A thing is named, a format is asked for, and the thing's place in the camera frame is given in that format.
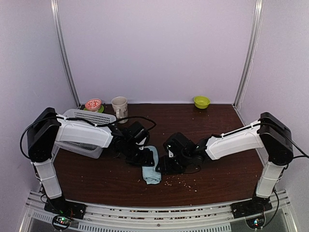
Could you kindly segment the light blue towel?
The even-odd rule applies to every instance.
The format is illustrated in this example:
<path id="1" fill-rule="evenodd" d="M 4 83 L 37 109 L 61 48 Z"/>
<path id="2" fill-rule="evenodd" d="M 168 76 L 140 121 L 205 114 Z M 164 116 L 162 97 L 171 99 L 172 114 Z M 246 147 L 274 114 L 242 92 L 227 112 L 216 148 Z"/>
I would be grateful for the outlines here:
<path id="1" fill-rule="evenodd" d="M 144 150 L 149 150 L 151 158 L 154 160 L 153 166 L 142 166 L 142 176 L 147 185 L 156 185 L 161 182 L 161 173 L 156 170 L 159 167 L 159 155 L 155 146 L 149 145 L 144 148 Z"/>

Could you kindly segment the white plastic basket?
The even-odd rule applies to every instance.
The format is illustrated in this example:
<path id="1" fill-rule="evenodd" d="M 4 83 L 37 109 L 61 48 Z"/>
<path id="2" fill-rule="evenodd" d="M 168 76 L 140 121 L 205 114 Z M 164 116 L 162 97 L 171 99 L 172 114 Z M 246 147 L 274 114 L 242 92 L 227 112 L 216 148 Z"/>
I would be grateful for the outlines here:
<path id="1" fill-rule="evenodd" d="M 97 159 L 104 148 L 112 142 L 109 127 L 99 127 L 112 123 L 116 117 L 109 114 L 69 109 L 61 117 L 61 127 L 54 143 L 54 154 L 58 149 L 68 150 L 83 156 Z"/>

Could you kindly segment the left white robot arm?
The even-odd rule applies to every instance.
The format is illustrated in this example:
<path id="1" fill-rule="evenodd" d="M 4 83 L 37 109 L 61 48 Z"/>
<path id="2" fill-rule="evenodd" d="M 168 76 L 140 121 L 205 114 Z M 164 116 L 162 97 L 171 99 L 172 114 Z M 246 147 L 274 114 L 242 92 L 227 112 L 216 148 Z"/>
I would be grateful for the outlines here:
<path id="1" fill-rule="evenodd" d="M 106 124 L 96 124 L 80 117 L 59 115 L 54 108 L 46 108 L 36 120 L 22 132 L 19 145 L 27 138 L 28 151 L 22 152 L 35 167 L 50 206 L 60 215 L 70 207 L 62 196 L 52 161 L 55 142 L 74 142 L 100 148 L 112 148 L 123 154 L 127 163 L 136 166 L 154 166 L 154 158 L 146 145 L 150 133 L 140 122 L 128 127 L 119 126 L 119 119 Z"/>

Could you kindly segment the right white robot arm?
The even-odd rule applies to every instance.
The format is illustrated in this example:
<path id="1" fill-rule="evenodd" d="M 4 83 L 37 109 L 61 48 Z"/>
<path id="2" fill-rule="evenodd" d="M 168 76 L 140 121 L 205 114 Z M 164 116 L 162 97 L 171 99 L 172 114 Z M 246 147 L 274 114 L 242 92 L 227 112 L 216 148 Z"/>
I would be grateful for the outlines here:
<path id="1" fill-rule="evenodd" d="M 264 148 L 268 161 L 255 187 L 248 210 L 258 213 L 282 176 L 283 170 L 294 158 L 292 134 L 288 127 L 271 113 L 240 129 L 212 135 L 194 143 L 184 134 L 172 134 L 163 144 L 166 155 L 159 158 L 156 170 L 162 174 L 183 174 L 188 166 L 219 160 L 246 150 Z"/>

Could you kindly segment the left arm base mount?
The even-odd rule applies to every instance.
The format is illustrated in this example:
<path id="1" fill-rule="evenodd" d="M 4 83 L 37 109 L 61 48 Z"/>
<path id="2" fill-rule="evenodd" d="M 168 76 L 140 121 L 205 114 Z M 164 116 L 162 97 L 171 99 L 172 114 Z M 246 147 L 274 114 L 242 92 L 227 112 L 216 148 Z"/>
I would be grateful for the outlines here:
<path id="1" fill-rule="evenodd" d="M 44 202 L 44 210 L 53 213 L 52 226 L 57 231 L 68 229 L 76 219 L 83 219 L 86 211 L 86 205 L 67 201 L 64 196 L 50 199 L 46 194 L 41 196 Z"/>

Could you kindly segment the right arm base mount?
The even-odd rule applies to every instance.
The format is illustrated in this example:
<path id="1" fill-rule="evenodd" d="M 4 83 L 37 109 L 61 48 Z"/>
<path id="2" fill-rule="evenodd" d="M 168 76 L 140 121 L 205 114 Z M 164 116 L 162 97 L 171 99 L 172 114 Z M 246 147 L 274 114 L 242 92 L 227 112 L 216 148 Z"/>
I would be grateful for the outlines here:
<path id="1" fill-rule="evenodd" d="M 266 224 L 265 212 L 271 210 L 270 198 L 253 196 L 250 200 L 231 204 L 234 219 L 245 218 L 250 229 L 261 229 Z"/>

